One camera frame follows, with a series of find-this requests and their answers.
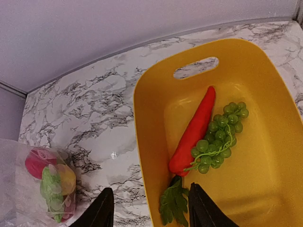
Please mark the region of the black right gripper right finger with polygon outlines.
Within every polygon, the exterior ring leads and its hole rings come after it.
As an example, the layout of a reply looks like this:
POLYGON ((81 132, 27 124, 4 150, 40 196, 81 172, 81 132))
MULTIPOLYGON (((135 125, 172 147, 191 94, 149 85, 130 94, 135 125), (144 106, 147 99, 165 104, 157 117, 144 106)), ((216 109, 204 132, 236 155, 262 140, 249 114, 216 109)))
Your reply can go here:
POLYGON ((191 227, 238 227, 197 183, 191 184, 188 208, 191 227))

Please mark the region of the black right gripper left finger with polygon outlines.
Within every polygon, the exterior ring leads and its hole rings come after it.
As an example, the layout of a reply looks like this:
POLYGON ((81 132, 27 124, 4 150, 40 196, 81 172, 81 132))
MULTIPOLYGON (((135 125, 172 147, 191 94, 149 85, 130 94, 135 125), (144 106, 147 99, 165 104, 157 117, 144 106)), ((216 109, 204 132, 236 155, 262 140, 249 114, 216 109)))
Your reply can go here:
POLYGON ((114 194, 106 187, 70 227, 113 227, 114 194))

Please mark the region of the red toy chili pepper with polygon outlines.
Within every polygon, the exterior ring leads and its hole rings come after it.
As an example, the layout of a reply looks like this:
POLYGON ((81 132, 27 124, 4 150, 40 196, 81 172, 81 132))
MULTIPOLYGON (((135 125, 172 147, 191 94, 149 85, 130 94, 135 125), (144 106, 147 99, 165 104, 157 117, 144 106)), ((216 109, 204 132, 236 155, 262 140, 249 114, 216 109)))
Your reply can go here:
POLYGON ((182 187, 182 178, 188 174, 185 169, 191 167, 191 163, 194 161, 191 154, 192 148, 206 135, 215 98, 215 88, 210 86, 169 161, 169 171, 174 174, 174 177, 169 187, 160 196, 159 213, 163 225, 167 225, 175 220, 184 227, 188 226, 185 214, 188 212, 187 198, 189 190, 182 187))

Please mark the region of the red toy apple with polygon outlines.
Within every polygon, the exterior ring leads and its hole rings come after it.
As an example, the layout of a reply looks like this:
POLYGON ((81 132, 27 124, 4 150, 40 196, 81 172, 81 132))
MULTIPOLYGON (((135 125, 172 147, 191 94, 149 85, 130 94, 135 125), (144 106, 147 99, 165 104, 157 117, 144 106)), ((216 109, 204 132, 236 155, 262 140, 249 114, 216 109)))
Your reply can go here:
POLYGON ((67 196, 64 196, 63 199, 64 213, 61 220, 62 223, 66 222, 74 215, 76 209, 76 195, 73 192, 67 196))

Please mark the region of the yellow toy pepper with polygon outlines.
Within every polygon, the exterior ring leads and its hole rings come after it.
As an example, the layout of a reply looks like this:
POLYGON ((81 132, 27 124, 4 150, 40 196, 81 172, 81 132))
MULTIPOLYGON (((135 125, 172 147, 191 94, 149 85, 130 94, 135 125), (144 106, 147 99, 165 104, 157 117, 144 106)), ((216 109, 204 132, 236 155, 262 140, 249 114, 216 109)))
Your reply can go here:
POLYGON ((64 164, 57 164, 56 168, 61 178, 63 196, 71 194, 76 187, 76 175, 74 171, 64 164))

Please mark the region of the green toy cucumber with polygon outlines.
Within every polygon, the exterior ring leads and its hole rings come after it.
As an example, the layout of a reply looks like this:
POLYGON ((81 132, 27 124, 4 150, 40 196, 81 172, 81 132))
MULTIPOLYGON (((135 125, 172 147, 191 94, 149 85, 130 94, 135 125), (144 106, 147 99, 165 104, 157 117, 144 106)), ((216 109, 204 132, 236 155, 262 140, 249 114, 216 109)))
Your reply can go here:
POLYGON ((52 164, 46 166, 42 171, 40 193, 46 201, 51 217, 57 223, 61 223, 64 212, 61 177, 52 164))

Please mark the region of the clear zip top bag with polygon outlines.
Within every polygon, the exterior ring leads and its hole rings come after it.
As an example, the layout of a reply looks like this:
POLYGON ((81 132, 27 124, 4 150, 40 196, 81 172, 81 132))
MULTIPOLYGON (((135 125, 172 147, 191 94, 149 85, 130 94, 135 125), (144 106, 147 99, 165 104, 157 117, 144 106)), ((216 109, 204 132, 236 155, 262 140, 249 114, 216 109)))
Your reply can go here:
MULTIPOLYGON (((33 177, 25 167, 25 159, 33 148, 34 146, 14 140, 0 141, 0 225, 66 227, 69 220, 57 223, 51 217, 46 201, 40 193, 41 180, 33 177)), ((57 164, 68 166, 68 154, 64 149, 46 149, 56 155, 57 164)))

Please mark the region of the red toy tomato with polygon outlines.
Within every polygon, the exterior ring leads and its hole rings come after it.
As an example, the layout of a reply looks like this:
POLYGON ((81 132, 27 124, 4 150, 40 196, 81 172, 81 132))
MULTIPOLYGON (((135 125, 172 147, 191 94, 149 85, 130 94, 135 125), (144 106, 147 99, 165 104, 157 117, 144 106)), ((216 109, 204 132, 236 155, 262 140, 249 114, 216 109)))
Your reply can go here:
POLYGON ((36 179, 42 179, 42 172, 49 164, 56 165, 57 157, 46 148, 34 147, 25 159, 27 171, 36 179))

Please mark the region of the dark green toy broccoli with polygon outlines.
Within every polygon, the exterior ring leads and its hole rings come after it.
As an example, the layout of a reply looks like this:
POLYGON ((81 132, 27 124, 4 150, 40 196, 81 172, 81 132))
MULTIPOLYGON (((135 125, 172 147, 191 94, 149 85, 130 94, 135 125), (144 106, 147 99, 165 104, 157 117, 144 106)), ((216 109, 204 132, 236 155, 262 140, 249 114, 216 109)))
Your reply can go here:
POLYGON ((210 168, 218 169, 232 154, 231 147, 237 143, 236 134, 242 133, 242 120, 249 116, 244 102, 231 102, 216 114, 208 124, 206 135, 191 149, 194 158, 184 171, 197 170, 206 174, 210 168))

